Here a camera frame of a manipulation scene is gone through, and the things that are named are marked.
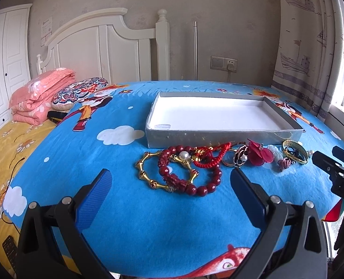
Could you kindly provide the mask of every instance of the screw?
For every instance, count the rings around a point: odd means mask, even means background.
[[[310,209],[312,209],[314,207],[314,203],[310,200],[306,200],[306,206],[309,207]]]
[[[68,205],[71,202],[71,197],[67,196],[62,199],[64,205]]]
[[[279,198],[279,196],[276,196],[276,195],[271,195],[270,196],[270,200],[273,202],[273,203],[276,203],[276,204],[278,204],[278,203],[280,203],[280,198]]]
[[[30,208],[30,209],[35,209],[35,208],[36,208],[36,202],[35,202],[35,201],[30,202],[30,203],[29,203],[29,208]]]

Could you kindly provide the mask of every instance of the white cable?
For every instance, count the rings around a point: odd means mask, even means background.
[[[228,72],[228,76],[227,76],[227,83],[231,83],[231,72],[234,71],[235,67],[234,64],[227,64],[227,70],[229,70]]]

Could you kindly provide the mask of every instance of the white wooden headboard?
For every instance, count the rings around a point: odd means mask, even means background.
[[[151,81],[150,39],[156,39],[158,79],[170,79],[167,11],[158,11],[153,29],[132,30],[123,20],[126,8],[108,8],[79,16],[47,40],[47,58],[37,55],[38,73],[58,67],[76,72],[77,81],[103,77],[110,83]]]

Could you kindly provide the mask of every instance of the metal pole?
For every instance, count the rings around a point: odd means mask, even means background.
[[[194,81],[197,81],[197,22],[194,22]]]

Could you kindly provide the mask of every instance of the pink blanket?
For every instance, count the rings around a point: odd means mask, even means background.
[[[47,120],[53,96],[75,82],[75,72],[57,68],[39,75],[17,89],[11,97],[10,109],[13,120],[39,125]]]

